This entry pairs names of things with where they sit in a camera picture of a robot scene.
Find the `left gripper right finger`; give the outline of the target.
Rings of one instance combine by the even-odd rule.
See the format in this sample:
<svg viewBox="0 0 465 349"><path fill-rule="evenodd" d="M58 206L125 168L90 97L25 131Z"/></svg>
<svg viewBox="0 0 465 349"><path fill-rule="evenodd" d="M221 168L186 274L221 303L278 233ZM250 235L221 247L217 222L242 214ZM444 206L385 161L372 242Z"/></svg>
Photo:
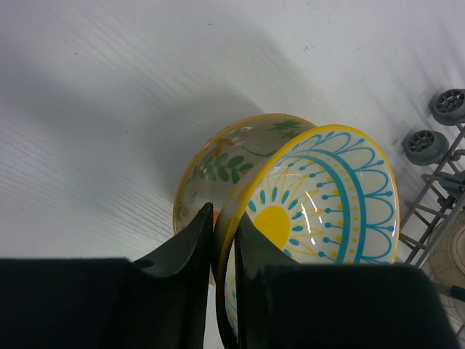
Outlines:
<svg viewBox="0 0 465 349"><path fill-rule="evenodd" d="M300 264L242 216L241 348L457 348L432 282L408 265Z"/></svg>

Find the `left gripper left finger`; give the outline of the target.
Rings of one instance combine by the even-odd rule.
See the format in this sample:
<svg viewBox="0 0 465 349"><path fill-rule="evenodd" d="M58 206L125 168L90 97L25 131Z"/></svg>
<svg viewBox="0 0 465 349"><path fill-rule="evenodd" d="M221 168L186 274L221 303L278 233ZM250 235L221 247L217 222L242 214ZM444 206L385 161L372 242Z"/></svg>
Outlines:
<svg viewBox="0 0 465 349"><path fill-rule="evenodd" d="M3 259L3 348L202 348L214 210L135 261Z"/></svg>

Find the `beige bowl orange flower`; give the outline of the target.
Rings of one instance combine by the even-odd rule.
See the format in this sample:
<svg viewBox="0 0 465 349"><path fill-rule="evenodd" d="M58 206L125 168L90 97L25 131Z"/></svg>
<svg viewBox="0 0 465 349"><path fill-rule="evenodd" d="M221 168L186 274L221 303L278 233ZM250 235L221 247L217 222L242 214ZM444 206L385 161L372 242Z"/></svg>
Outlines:
<svg viewBox="0 0 465 349"><path fill-rule="evenodd" d="M446 228L441 222L426 240L431 248L422 269L443 293L464 289L464 215L460 214Z"/></svg>

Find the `yellow checked bowl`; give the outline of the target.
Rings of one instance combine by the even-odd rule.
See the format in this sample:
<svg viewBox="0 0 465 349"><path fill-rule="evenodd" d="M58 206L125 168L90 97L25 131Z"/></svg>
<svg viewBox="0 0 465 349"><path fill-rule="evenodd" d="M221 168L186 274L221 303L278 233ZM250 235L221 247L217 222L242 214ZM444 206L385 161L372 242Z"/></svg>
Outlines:
<svg viewBox="0 0 465 349"><path fill-rule="evenodd" d="M234 238L244 214L296 262L383 265L396 258L399 196L380 147L339 124L298 135L238 182L215 223L212 270L225 346L238 342Z"/></svg>

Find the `green floral bowl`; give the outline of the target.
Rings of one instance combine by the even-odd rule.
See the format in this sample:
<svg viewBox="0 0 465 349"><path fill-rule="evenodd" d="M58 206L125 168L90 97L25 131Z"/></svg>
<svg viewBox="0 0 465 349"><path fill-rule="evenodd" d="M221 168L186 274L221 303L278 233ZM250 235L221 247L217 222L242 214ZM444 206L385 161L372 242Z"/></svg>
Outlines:
<svg viewBox="0 0 465 349"><path fill-rule="evenodd" d="M297 262L330 262L337 257L324 234L323 194L311 180L323 178L315 159L273 155L293 138L314 128L297 116L264 114L222 130L199 150L186 169L173 208L179 233L209 202L214 222L228 224L234 212L249 214L259 230Z"/></svg>

